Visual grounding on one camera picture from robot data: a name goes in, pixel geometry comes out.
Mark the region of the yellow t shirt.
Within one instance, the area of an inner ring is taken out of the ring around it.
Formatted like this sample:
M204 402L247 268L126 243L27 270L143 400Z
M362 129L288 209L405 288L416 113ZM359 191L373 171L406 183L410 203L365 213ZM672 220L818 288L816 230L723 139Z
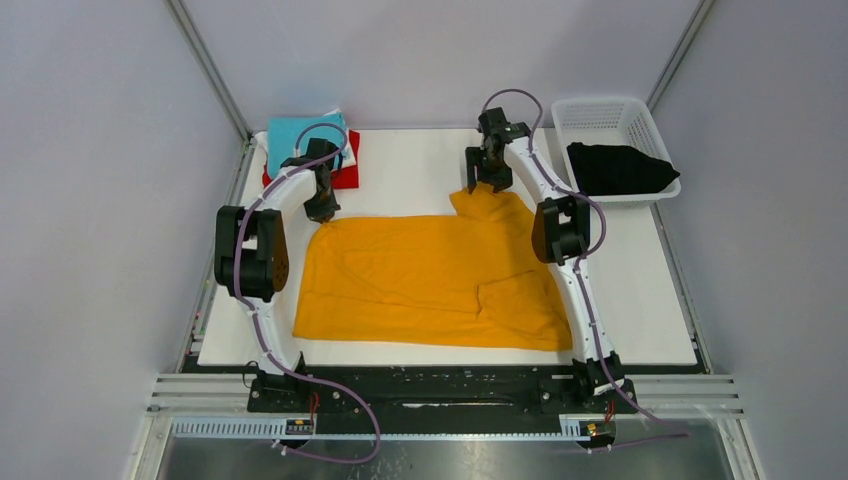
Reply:
M563 300L531 246L533 214L481 186L453 213L353 217L309 243L293 333L309 340L565 351Z

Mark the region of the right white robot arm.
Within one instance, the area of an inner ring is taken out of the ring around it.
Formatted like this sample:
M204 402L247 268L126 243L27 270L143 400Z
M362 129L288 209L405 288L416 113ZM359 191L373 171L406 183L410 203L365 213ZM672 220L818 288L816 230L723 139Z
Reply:
M479 146L465 150L466 184L472 193L480 184L498 193L519 179L535 203L531 246L547 265L562 298L571 330L573 396L583 410L597 412L623 395L626 378L608 339L594 293L586 259L591 246L591 210L584 195L566 186L533 144L525 123L511 123L502 108L488 108L478 116Z

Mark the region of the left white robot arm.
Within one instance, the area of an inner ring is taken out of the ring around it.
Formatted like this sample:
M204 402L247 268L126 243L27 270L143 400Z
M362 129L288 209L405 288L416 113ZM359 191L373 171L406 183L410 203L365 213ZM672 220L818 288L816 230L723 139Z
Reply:
M302 351L291 338L276 338L274 319L289 278L290 257L285 217L303 213L309 221L329 222L340 209L331 166L348 146L313 138L305 147L295 141L295 154L283 162L274 180L247 206L224 205L216 214L213 276L246 314L259 355L257 372L272 398L288 411L309 401L310 385L334 387L329 380L304 372Z

